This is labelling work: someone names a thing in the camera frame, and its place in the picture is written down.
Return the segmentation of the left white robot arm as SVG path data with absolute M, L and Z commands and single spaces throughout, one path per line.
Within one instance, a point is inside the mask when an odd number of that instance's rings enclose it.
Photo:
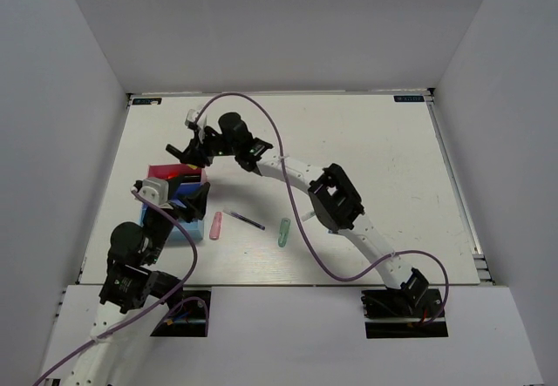
M 195 331 L 207 334 L 208 295 L 184 289 L 194 271 L 178 278 L 151 268 L 173 230 L 183 232 L 185 223 L 205 216 L 209 183 L 185 193 L 183 180 L 177 175 L 134 184 L 142 221 L 126 221 L 112 230 L 90 338 L 77 351 L 66 385 L 127 385 L 140 365 L 145 340 L 166 325 L 194 318 Z

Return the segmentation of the purple ink pen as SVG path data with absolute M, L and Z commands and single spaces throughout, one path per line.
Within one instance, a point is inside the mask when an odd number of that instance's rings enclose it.
M 235 219 L 237 219 L 237 220 L 239 220 L 239 221 L 242 221 L 242 222 L 244 222 L 244 223 L 246 223 L 246 224 L 248 224 L 248 225 L 250 225 L 250 226 L 252 226 L 252 227 L 256 227 L 256 228 L 258 228 L 258 229 L 260 229 L 260 230 L 262 230 L 262 231 L 264 231 L 264 230 L 266 229 L 266 227 L 265 227 L 263 224 L 258 223 L 258 222 L 254 221 L 254 220 L 251 220 L 250 218 L 248 218 L 248 217 L 246 217 L 246 216 L 243 216 L 243 215 L 241 215 L 240 213 L 237 213 L 237 212 L 235 212 L 235 211 L 232 211 L 232 210 L 229 210 L 229 209 L 226 209 L 226 208 L 224 208 L 222 211 L 223 211 L 226 215 L 231 216 L 231 217 L 233 217 L 233 218 L 235 218 Z

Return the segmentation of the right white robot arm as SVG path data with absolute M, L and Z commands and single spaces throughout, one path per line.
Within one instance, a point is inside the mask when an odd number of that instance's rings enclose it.
M 167 152 L 182 164 L 201 168 L 210 166 L 215 157 L 232 156 L 249 173 L 287 182 L 307 193 L 324 227 L 349 240 L 370 263 L 378 263 L 376 270 L 385 286 L 395 292 L 393 302 L 400 313 L 414 315 L 424 307 L 428 280 L 397 256 L 373 226 L 360 194 L 340 165 L 318 167 L 282 155 L 269 142 L 254 137 L 236 112 L 219 118 L 219 132 L 195 124 L 200 116 L 196 110 L 187 115 L 187 127 L 194 131 L 188 146 L 181 151 L 167 145 Z

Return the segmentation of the pink eraser stick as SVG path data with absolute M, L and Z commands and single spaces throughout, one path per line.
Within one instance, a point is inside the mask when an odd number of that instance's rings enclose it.
M 218 211 L 214 214 L 212 224 L 209 230 L 210 240 L 219 240 L 221 236 L 221 225 L 222 225 L 222 212 Z

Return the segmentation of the green cap black highlighter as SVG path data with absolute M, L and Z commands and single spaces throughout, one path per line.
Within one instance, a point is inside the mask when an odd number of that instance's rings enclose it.
M 200 174 L 184 175 L 182 179 L 183 184 L 201 183 L 202 177 Z

